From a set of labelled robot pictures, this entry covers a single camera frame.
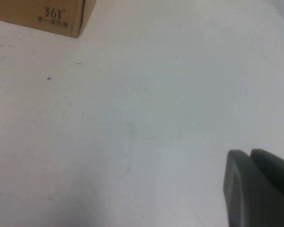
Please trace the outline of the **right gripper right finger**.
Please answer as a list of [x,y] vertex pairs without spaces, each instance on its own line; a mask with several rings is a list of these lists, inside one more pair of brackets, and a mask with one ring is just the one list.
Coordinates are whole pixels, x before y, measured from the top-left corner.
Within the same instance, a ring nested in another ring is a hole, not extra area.
[[284,182],[284,159],[263,149],[253,149],[251,159],[271,182]]

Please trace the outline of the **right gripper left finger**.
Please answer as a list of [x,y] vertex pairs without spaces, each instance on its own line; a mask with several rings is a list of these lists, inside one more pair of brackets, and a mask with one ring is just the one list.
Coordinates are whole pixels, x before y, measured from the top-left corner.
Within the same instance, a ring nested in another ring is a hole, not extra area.
[[271,182],[241,150],[227,155],[223,192],[231,227],[284,227],[284,182]]

